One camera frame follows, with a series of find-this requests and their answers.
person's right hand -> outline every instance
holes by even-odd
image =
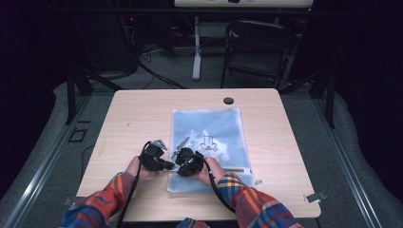
[[[205,160],[207,161],[208,165],[210,166],[211,171],[213,173],[214,182],[217,184],[222,179],[222,177],[225,175],[225,171],[222,169],[221,165],[219,164],[219,162],[216,159],[207,157],[207,158],[205,158]],[[203,183],[211,186],[210,178],[208,176],[208,171],[207,171],[207,167],[205,166],[205,164],[203,165],[201,172],[193,175],[192,178],[198,179],[198,180],[202,181]]]

chair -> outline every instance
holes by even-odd
[[[226,69],[266,77],[279,88],[289,55],[296,42],[287,27],[251,20],[231,22],[225,30],[225,57],[221,88]]]

plaid sleeve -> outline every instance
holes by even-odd
[[[82,199],[68,209],[62,227],[105,227],[109,218],[123,209],[134,178],[117,175],[103,191]]]
[[[218,188],[225,201],[236,209],[240,227],[302,227],[282,203],[244,185],[236,174],[225,175]]]

person's left hand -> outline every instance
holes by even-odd
[[[139,157],[135,156],[130,164],[128,165],[127,169],[125,170],[126,173],[131,174],[133,177],[136,177],[137,175],[137,170],[139,169]],[[142,169],[140,170],[140,174],[139,174],[139,182],[144,181],[146,178],[152,176],[152,175],[158,175],[159,172],[158,171],[149,171],[146,170],[144,168],[144,166],[142,166]]]

